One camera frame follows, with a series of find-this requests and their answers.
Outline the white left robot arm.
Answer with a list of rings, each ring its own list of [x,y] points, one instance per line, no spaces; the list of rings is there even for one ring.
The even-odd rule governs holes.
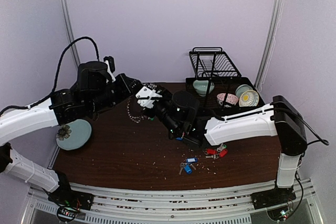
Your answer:
[[[103,109],[112,108],[138,94],[144,87],[141,81],[124,73],[114,76],[114,70],[112,57],[82,63],[71,88],[53,91],[34,104],[2,113],[1,172],[37,185],[55,194],[64,205],[71,205],[76,197],[67,176],[23,157],[12,148],[10,141],[37,130],[63,126],[85,117],[93,118]]]

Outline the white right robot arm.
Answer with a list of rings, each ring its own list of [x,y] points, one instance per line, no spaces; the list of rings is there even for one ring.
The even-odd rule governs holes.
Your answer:
[[[156,116],[167,128],[169,137],[197,147],[221,144],[260,136],[277,136],[281,152],[276,187],[269,192],[272,203],[289,196],[301,155],[308,143],[301,114],[281,95],[272,103],[238,114],[220,116],[202,108],[187,91],[141,88],[137,103],[149,117]]]

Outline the metal disc with key rings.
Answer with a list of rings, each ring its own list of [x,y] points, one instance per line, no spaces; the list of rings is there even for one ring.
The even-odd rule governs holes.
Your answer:
[[[143,86],[146,86],[150,89],[158,89],[157,85],[154,83],[142,83]],[[134,123],[140,123],[141,121],[148,120],[142,115],[142,107],[137,103],[137,99],[134,95],[129,97],[127,101],[127,114],[129,119]]]

